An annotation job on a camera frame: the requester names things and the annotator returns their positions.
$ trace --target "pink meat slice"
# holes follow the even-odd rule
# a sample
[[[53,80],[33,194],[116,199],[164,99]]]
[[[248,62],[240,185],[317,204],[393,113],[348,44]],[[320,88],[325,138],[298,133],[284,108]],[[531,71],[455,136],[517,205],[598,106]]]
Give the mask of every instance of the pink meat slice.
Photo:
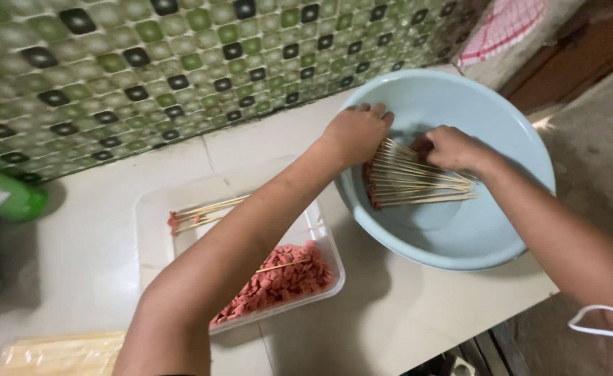
[[[324,290],[332,281],[329,266],[323,260],[316,242],[308,240],[304,246],[278,245],[262,268],[308,259],[299,264],[272,269],[253,275],[237,296],[211,321],[216,326],[261,309],[285,304],[303,295]]]

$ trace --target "hand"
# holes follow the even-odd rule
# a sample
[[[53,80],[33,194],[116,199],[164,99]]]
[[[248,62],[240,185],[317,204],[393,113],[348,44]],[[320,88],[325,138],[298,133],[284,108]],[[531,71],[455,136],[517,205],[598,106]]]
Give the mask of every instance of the hand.
[[[386,112],[382,103],[374,107],[362,103],[341,111],[317,142],[334,152],[343,168],[360,165],[374,157],[394,120],[395,115]]]
[[[411,144],[419,158],[446,170],[469,170],[479,173],[491,158],[498,155],[480,141],[454,126],[439,125],[422,134]]]

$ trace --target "left hand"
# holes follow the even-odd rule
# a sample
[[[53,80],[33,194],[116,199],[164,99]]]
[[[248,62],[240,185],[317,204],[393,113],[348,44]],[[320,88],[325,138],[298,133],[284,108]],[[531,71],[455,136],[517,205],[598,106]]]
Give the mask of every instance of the left hand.
[[[394,120],[384,104],[362,103],[341,111],[317,142],[332,150],[345,168],[360,165],[374,157]]]

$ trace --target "clear plastic container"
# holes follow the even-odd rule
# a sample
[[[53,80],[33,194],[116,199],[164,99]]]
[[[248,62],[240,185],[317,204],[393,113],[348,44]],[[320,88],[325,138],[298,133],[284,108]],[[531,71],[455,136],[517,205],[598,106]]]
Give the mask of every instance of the clear plastic container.
[[[140,197],[135,204],[135,219],[142,290],[163,268],[200,239],[214,225],[212,223],[199,226],[172,237],[167,225],[169,211],[181,211],[247,195],[260,188],[293,161],[294,156],[276,158],[257,167],[213,175],[152,191]],[[212,215],[226,213],[229,210],[231,209],[212,213]],[[297,218],[278,244],[304,245],[307,240],[316,242],[332,271],[332,282],[325,290],[223,321],[210,327],[210,334],[265,319],[295,307],[329,298],[338,293],[344,285],[344,267],[339,252],[336,250],[331,231],[320,214],[317,201],[313,201]]]

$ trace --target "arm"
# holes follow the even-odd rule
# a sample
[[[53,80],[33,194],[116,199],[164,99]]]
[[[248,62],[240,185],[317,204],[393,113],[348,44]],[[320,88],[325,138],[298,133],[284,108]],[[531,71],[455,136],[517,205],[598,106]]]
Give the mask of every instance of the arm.
[[[340,172],[372,158],[394,119],[385,113],[382,104],[340,112],[302,156],[169,264],[144,291],[113,374],[209,375],[211,318]]]
[[[474,172],[561,291],[583,305],[613,307],[613,239],[609,235],[571,213],[501,155],[457,128],[439,126],[411,147],[442,168]],[[613,313],[598,319],[613,330]]]

